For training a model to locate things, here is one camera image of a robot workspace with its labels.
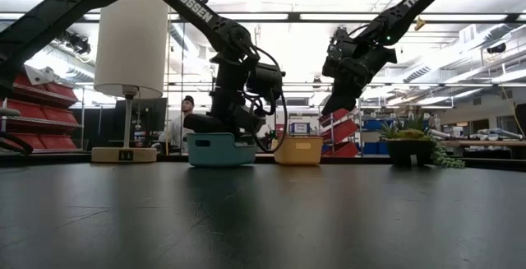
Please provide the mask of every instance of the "succulent plant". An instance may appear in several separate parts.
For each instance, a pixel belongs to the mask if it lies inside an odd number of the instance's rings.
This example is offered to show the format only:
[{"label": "succulent plant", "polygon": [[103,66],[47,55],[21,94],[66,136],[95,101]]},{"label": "succulent plant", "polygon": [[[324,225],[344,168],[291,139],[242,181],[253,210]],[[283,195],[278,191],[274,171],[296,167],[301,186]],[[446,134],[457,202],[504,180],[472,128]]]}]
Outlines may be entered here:
[{"label": "succulent plant", "polygon": [[464,168],[465,163],[462,160],[449,157],[442,146],[434,137],[429,134],[429,128],[424,127],[424,116],[421,114],[416,119],[409,119],[401,122],[399,119],[394,120],[391,124],[383,122],[381,124],[380,138],[385,140],[418,140],[432,141],[433,154],[431,158],[433,163],[438,166],[448,168]]}]

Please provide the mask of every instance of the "robotic arm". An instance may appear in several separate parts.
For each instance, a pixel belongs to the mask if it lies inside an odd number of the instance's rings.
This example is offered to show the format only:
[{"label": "robotic arm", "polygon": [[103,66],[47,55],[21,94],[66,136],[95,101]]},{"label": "robotic arm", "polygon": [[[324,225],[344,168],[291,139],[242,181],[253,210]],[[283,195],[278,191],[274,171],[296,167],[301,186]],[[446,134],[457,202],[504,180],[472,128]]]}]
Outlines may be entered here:
[{"label": "robotic arm", "polygon": [[[12,90],[22,64],[89,10],[106,7],[117,0],[44,0],[20,20],[0,33],[0,98]],[[284,72],[265,51],[251,42],[250,33],[237,22],[221,17],[206,6],[207,0],[164,0],[199,29],[218,55],[219,64],[211,111],[207,116],[185,118],[184,126],[195,132],[231,132],[241,136],[240,128],[253,135],[265,116],[275,113],[276,100],[283,99]],[[258,50],[275,65],[259,63]],[[263,109],[261,98],[270,102],[270,112]],[[245,106],[251,101],[251,108]]]},{"label": "robotic arm", "polygon": [[354,108],[362,89],[384,65],[397,62],[395,51],[385,46],[396,44],[418,14],[434,1],[402,0],[365,25],[366,29],[355,38],[351,38],[353,32],[347,34],[344,29],[335,32],[322,70],[324,76],[335,79],[332,95],[322,111],[324,115]]}]

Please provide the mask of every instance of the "lamp base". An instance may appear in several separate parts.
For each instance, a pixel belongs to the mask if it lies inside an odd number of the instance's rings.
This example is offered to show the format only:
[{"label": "lamp base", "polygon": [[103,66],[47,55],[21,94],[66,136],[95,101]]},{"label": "lamp base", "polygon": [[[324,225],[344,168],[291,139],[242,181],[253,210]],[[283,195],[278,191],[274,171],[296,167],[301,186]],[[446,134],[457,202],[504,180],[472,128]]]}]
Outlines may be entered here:
[{"label": "lamp base", "polygon": [[91,162],[98,163],[148,163],[157,161],[154,148],[96,147],[91,150]]}]

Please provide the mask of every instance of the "person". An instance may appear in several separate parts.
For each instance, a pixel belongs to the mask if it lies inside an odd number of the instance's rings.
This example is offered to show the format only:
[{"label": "person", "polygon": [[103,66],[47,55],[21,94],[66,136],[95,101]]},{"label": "person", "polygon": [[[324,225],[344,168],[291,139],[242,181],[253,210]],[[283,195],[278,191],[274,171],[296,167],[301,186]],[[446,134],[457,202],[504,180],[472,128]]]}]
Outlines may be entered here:
[{"label": "person", "polygon": [[184,118],[188,114],[193,114],[194,111],[194,99],[187,95],[181,103],[181,115],[174,118],[168,124],[167,130],[165,130],[159,137],[159,141],[170,142],[170,145],[181,149],[181,153],[188,153],[186,135],[193,132],[192,130],[183,127]]}]

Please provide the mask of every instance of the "black table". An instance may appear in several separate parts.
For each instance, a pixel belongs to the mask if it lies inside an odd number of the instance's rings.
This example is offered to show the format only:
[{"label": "black table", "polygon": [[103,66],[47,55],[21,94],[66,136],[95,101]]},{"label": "black table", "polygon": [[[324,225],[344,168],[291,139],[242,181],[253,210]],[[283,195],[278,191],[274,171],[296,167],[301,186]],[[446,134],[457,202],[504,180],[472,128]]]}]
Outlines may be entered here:
[{"label": "black table", "polygon": [[526,174],[0,169],[0,268],[525,268]]}]

